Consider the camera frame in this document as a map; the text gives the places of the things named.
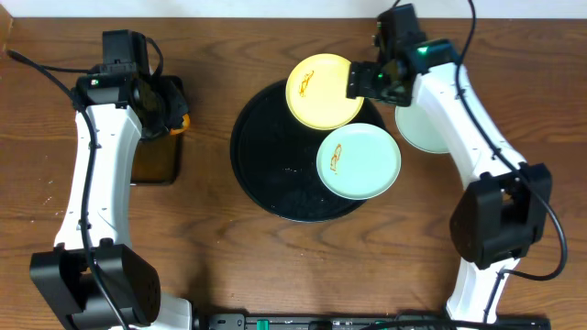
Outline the yellow plate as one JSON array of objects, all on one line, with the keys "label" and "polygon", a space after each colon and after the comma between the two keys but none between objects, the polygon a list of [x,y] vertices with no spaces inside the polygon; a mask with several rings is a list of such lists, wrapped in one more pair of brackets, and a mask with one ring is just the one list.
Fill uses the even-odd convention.
[{"label": "yellow plate", "polygon": [[337,54],[322,53],[299,62],[285,88],[286,103],[303,125],[332,130],[349,123],[361,110],[364,98],[347,97],[351,62]]}]

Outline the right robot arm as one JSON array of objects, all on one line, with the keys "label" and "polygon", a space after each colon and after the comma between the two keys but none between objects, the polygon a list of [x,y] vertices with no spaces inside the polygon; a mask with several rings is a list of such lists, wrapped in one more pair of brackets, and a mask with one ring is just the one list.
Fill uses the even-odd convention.
[{"label": "right robot arm", "polygon": [[354,61],[347,96],[419,107],[452,157],[464,194],[450,220],[460,254],[450,319],[497,325],[506,281],[542,237],[552,177],[530,165],[501,134],[471,87],[463,57],[447,39],[384,42],[375,62]]}]

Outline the orange green scrub sponge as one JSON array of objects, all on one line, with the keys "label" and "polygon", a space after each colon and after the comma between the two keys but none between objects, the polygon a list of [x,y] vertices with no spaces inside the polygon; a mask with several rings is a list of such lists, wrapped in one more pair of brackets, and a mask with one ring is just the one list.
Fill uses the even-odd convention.
[{"label": "orange green scrub sponge", "polygon": [[177,127],[171,128],[170,135],[175,136],[175,135],[182,134],[185,130],[187,130],[189,128],[190,124],[191,124],[190,116],[188,114],[183,115],[182,123]]}]

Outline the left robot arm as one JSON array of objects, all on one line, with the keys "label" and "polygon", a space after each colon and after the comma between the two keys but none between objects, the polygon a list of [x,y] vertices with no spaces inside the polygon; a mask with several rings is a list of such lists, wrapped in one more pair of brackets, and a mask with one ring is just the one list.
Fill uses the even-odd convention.
[{"label": "left robot arm", "polygon": [[135,73],[78,79],[72,190],[54,248],[32,255],[33,283],[66,329],[192,329],[194,308],[161,290],[132,249],[128,200],[139,113],[162,100]]}]

